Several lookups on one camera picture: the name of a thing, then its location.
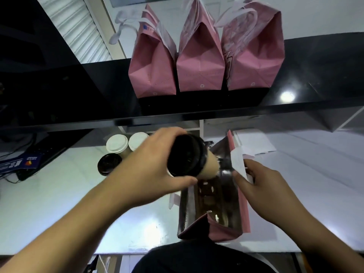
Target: hand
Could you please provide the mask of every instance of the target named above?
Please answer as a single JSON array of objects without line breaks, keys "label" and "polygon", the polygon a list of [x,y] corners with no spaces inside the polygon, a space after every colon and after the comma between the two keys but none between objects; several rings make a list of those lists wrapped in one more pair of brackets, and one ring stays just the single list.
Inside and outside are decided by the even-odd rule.
[{"label": "hand", "polygon": [[179,127],[161,128],[148,137],[105,179],[128,208],[141,206],[197,183],[192,176],[171,177],[167,160]]},{"label": "hand", "polygon": [[312,217],[278,171],[250,159],[244,159],[244,164],[255,183],[249,183],[236,171],[234,180],[262,218],[285,229]]}]

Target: person's left hand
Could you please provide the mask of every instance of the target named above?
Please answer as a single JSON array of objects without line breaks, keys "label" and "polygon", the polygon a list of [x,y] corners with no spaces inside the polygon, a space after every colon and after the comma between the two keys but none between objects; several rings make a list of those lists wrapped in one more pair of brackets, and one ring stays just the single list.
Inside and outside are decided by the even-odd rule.
[{"label": "person's left hand", "polygon": [[148,137],[104,180],[127,208],[141,206],[197,183],[192,176],[171,177],[167,160],[179,127],[161,128]]}]

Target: black coffee cup lid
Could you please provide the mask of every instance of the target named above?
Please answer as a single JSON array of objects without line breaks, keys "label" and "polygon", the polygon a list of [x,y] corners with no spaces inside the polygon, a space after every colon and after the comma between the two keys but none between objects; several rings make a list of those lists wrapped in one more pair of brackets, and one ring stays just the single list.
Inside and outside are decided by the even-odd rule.
[{"label": "black coffee cup lid", "polygon": [[200,137],[192,134],[177,136],[167,161],[172,176],[196,177],[207,161],[207,148]]},{"label": "black coffee cup lid", "polygon": [[123,159],[115,154],[115,153],[109,153],[99,160],[97,163],[97,169],[99,170],[99,173],[103,176],[108,176],[114,168],[116,168]]}]

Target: white countertop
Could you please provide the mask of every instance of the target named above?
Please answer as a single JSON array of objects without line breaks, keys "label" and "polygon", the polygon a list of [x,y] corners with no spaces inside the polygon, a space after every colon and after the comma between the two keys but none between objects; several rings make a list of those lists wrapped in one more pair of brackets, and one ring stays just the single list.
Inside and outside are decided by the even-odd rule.
[{"label": "white countertop", "polygon": [[[267,134],[277,151],[256,160],[279,170],[317,219],[352,248],[363,251],[364,136],[321,130],[305,114],[299,118],[297,114],[280,114],[249,122],[205,125],[204,139],[217,141],[227,128],[240,127],[255,127]],[[0,255],[18,252],[101,182],[104,177],[96,165],[106,153],[104,146],[71,148],[24,182],[0,180]],[[178,242],[178,207],[169,210],[168,203],[169,196],[165,196],[126,212],[108,229],[96,252],[146,253],[153,247]],[[252,252],[299,251],[286,234],[261,219],[251,207],[249,216],[252,232],[223,245]]]}]

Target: pink paper bag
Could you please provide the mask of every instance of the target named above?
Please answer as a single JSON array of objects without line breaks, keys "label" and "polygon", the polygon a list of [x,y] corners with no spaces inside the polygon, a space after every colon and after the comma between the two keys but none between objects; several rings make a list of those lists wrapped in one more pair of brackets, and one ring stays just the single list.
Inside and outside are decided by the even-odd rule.
[{"label": "pink paper bag", "polygon": [[129,66],[129,78],[135,94],[138,98],[175,95],[173,69],[176,45],[148,4],[141,16],[121,10],[115,20],[120,24],[119,31],[111,37],[110,44],[117,43],[124,27],[134,28],[130,22],[139,22]]},{"label": "pink paper bag", "polygon": [[271,87],[285,57],[281,12],[258,1],[236,0],[215,26],[224,28],[229,90]]},{"label": "pink paper bag", "polygon": [[214,20],[201,0],[183,0],[190,12],[180,35],[180,91],[221,90],[225,62]]},{"label": "pink paper bag", "polygon": [[[222,158],[219,176],[181,192],[178,238],[209,237],[214,242],[222,242],[236,239],[243,233],[250,233],[248,202],[243,193],[234,184],[232,176],[228,174],[229,171],[233,170],[230,151],[234,147],[233,137],[229,131],[227,137],[217,142],[210,149],[212,153]],[[198,197],[199,200],[197,200],[196,196],[200,194],[206,195],[203,196],[203,199],[205,199],[205,197],[210,197],[209,195],[215,192],[217,194],[215,199],[219,199],[216,192],[219,185],[221,186],[222,195],[217,206],[220,212],[211,210],[201,215],[201,211],[198,211],[198,202],[201,202],[201,197]],[[209,189],[208,186],[213,186],[215,189]]]}]

